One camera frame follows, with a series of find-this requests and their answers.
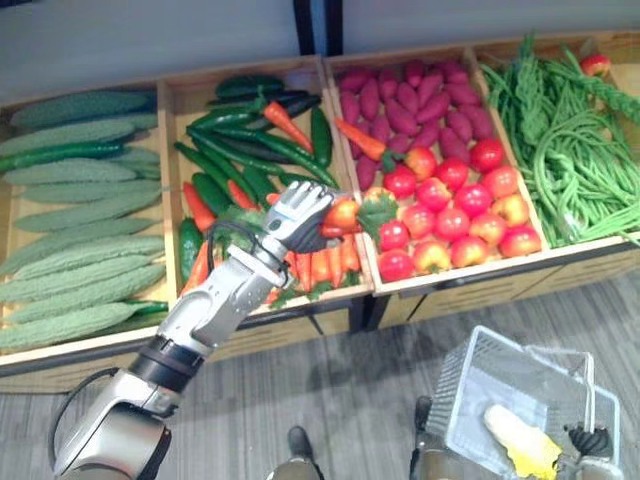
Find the orange carrot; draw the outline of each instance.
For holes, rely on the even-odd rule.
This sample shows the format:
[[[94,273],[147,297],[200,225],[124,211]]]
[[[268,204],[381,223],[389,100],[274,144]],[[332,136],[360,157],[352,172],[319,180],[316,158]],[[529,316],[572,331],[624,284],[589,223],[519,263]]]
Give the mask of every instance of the orange carrot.
[[[267,105],[262,114],[264,115],[264,118],[286,133],[291,140],[296,142],[309,153],[313,153],[311,140],[309,140],[309,137],[307,137],[304,132],[300,130],[295,123],[293,123],[293,120],[291,120],[291,117],[282,105],[278,102],[271,102]]]
[[[360,259],[356,250],[356,242],[353,234],[345,235],[342,241],[342,269],[345,272],[359,272]]]
[[[244,208],[245,210],[258,210],[258,206],[251,201],[249,195],[242,190],[236,182],[233,180],[227,180],[227,185],[229,186],[229,193],[231,193],[231,198],[240,208]]]
[[[327,249],[327,256],[329,257],[329,271],[331,272],[331,286],[338,288],[342,283],[342,247],[336,245],[333,248]]]

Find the white basket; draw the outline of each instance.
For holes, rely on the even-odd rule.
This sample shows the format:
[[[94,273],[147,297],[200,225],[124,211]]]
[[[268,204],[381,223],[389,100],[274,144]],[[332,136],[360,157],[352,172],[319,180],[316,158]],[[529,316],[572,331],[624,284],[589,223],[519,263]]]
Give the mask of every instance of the white basket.
[[[483,423],[488,407],[508,408],[569,454],[577,452],[564,426],[585,421],[587,430],[595,421],[596,426],[609,429],[612,463],[617,465],[620,406],[616,396],[593,386],[592,368],[587,368],[585,382],[539,352],[578,353],[523,347],[486,327],[474,328],[471,338],[445,358],[427,430],[442,436],[459,455],[503,478],[516,479],[506,450]],[[591,359],[586,365],[592,367],[592,363]]]

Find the black shoe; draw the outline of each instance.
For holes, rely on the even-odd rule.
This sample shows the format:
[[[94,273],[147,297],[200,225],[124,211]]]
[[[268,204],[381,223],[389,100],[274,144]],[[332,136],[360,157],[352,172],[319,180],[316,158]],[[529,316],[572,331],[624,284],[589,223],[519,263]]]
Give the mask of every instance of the black shoe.
[[[313,448],[304,428],[295,426],[287,434],[289,450],[294,457],[302,457],[313,462]]]

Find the red tomato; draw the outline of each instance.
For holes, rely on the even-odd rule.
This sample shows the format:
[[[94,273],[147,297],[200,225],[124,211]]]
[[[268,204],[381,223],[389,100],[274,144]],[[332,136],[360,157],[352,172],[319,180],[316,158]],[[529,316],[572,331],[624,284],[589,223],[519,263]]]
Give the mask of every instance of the red tomato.
[[[408,167],[398,165],[393,172],[384,174],[382,184],[396,198],[407,198],[416,190],[416,176]]]
[[[404,248],[409,243],[409,232],[400,220],[391,220],[380,226],[380,250]]]
[[[391,250],[378,257],[378,269],[383,282],[395,282],[413,275],[413,261],[404,250]]]
[[[418,273],[436,273],[451,268],[447,248],[440,242],[427,241],[413,250],[413,265]]]
[[[416,198],[432,212],[439,212],[451,200],[451,192],[437,178],[427,178],[416,190]]]
[[[451,262],[456,268],[480,265],[489,258],[489,247],[478,237],[464,236],[451,245]]]
[[[436,214],[421,203],[405,208],[400,218],[414,240],[419,240],[429,235],[436,224]]]
[[[449,187],[449,190],[455,192],[467,181],[469,167],[459,158],[447,158],[436,168],[436,177]]]
[[[434,233],[443,240],[453,241],[469,231],[469,217],[459,208],[445,208],[436,217]]]
[[[505,257],[529,255],[540,251],[541,248],[540,236],[531,227],[511,228],[500,242],[500,253]]]
[[[461,208],[470,217],[486,212],[491,206],[491,193],[480,184],[474,183],[462,187],[453,198],[456,207]]]
[[[414,147],[409,150],[404,163],[413,171],[419,182],[433,175],[438,166],[435,155],[427,147]]]
[[[469,234],[481,238],[490,247],[495,247],[504,237],[506,230],[507,222],[504,218],[494,213],[483,213],[471,220]]]
[[[471,166],[479,172],[488,172],[502,165],[504,149],[500,140],[485,138],[471,149]]]
[[[491,206],[491,213],[504,218],[507,227],[524,225],[529,220],[529,206],[518,193],[496,200]]]
[[[506,197],[518,191],[518,171],[509,166],[494,168],[482,179],[482,185],[493,195],[493,198]]]

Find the purple sweet potato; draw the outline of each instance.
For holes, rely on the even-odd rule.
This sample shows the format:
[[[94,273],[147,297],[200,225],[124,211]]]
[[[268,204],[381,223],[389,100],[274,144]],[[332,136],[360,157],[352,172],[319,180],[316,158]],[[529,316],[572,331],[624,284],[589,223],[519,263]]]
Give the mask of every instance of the purple sweet potato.
[[[466,144],[450,128],[445,127],[440,130],[438,145],[442,158],[456,157],[469,163],[469,150],[467,150]]]
[[[482,100],[468,83],[447,83],[444,91],[451,97],[454,105],[480,105]]]
[[[416,115],[418,123],[426,123],[429,120],[442,118],[449,108],[449,94],[440,92],[431,97],[426,105]]]
[[[471,122],[473,138],[482,140],[493,137],[491,117],[484,108],[476,107],[475,105],[460,105],[458,110]]]
[[[424,75],[424,63],[421,60],[411,60],[404,66],[404,76],[407,83],[417,88]]]
[[[344,121],[354,125],[360,117],[360,106],[353,92],[342,92],[340,94],[340,106],[342,107]]]
[[[418,94],[407,82],[402,82],[398,85],[396,98],[398,103],[406,108],[409,113],[412,115],[418,113]]]
[[[418,106],[423,108],[429,99],[438,91],[442,85],[442,73],[429,73],[422,78],[418,85]]]
[[[398,133],[394,135],[387,146],[397,153],[405,153],[409,150],[409,137],[407,137],[404,133]]]
[[[371,124],[371,136],[376,140],[386,144],[391,136],[389,120],[384,115],[379,115]]]
[[[358,93],[365,82],[374,76],[373,70],[365,67],[354,67],[340,78],[340,91]]]
[[[378,75],[378,85],[380,86],[380,96],[383,100],[393,98],[398,89],[398,78],[396,72],[390,68],[380,70]]]
[[[358,157],[358,163],[356,163],[356,174],[358,175],[358,185],[360,190],[368,190],[376,179],[376,172],[380,162],[371,160],[366,155],[360,155]]]
[[[454,110],[449,110],[445,121],[447,127],[456,132],[456,135],[458,135],[463,142],[469,143],[469,140],[473,138],[473,128],[466,115]]]
[[[438,134],[440,133],[440,125],[437,120],[431,120],[422,126],[422,130],[416,135],[411,142],[411,148],[413,147],[430,147],[436,140],[438,140]]]
[[[373,121],[380,110],[380,94],[378,93],[378,82],[375,78],[370,78],[360,91],[360,112],[369,121]]]

